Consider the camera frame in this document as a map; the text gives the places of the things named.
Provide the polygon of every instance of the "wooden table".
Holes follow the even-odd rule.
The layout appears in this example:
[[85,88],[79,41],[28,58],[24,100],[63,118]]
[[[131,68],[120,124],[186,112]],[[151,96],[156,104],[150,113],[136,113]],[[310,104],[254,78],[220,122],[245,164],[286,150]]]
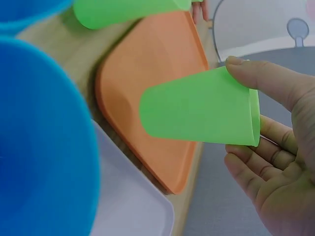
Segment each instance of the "wooden table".
[[[203,21],[200,22],[201,24],[197,26],[197,29],[208,60],[212,67],[214,67],[217,62],[217,57],[213,50],[207,24]],[[133,155],[126,144],[103,118],[96,105],[94,95],[94,78],[97,66],[102,59],[110,53],[113,46],[115,46],[135,24],[136,22],[127,22],[101,30],[89,30],[78,23],[72,9],[69,9],[59,16],[29,27],[24,32],[20,33],[18,37],[41,48],[64,68],[85,97],[95,121],[100,124],[108,136],[111,137],[135,166],[161,189],[157,181],[142,166],[140,161]],[[189,181],[184,192],[181,195],[167,196],[173,203],[175,209],[176,220],[173,236],[182,235],[201,150],[202,144],[199,144],[195,153]]]

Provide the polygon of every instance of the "blue plastic bowl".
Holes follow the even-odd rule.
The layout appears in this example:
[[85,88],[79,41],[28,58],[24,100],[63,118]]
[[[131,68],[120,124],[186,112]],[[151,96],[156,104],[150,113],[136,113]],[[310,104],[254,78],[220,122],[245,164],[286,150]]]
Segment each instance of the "blue plastic bowl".
[[0,34],[14,36],[27,26],[62,12],[72,0],[5,0],[0,8]]
[[99,185],[79,91],[46,54],[0,37],[0,235],[87,236]]

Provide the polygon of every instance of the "green plastic cup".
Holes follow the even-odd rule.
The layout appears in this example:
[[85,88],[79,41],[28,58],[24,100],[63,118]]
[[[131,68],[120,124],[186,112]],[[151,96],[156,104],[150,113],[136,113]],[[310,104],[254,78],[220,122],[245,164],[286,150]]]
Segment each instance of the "green plastic cup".
[[141,123],[158,138],[258,146],[258,91],[220,67],[148,88],[139,107]]
[[95,30],[151,14],[188,11],[190,6],[191,0],[75,0],[73,9],[82,25]]

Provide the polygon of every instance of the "gray floor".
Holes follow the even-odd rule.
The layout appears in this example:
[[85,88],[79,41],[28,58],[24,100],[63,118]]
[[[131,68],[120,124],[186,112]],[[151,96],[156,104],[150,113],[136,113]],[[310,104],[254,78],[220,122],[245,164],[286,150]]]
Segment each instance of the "gray floor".
[[[244,57],[268,60],[295,71],[315,75],[315,48],[275,50]],[[260,94],[263,115],[291,126],[290,113]],[[269,236],[251,202],[231,178],[223,145],[206,144],[184,236]]]

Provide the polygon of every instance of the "white plastic tray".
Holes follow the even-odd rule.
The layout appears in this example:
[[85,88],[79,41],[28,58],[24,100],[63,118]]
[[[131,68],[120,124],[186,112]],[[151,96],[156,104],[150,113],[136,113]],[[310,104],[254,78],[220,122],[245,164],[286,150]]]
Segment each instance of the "white plastic tray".
[[91,236],[170,236],[172,204],[94,122],[101,192]]

